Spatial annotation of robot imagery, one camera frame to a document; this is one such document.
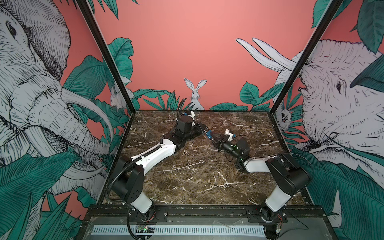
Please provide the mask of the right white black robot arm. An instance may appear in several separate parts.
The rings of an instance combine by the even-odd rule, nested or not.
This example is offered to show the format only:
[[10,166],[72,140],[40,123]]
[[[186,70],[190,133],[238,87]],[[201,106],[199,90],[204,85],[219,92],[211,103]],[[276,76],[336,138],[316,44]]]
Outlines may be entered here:
[[298,192],[311,181],[309,173],[304,170],[297,160],[289,153],[282,153],[264,158],[250,156],[250,146],[246,138],[236,143],[232,142],[234,135],[206,133],[214,147],[236,159],[236,168],[243,173],[270,173],[277,186],[261,205],[261,218],[266,223],[272,223],[282,215],[282,209]]

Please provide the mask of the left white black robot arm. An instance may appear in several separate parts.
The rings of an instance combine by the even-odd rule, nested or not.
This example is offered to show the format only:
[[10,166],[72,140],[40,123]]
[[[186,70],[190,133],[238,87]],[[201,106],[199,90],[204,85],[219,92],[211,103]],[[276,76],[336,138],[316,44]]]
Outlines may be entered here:
[[192,112],[183,114],[154,147],[131,158],[120,157],[105,191],[106,202],[129,205],[139,212],[143,222],[151,221],[156,211],[155,204],[143,191],[145,175],[206,130],[207,126],[195,121]]

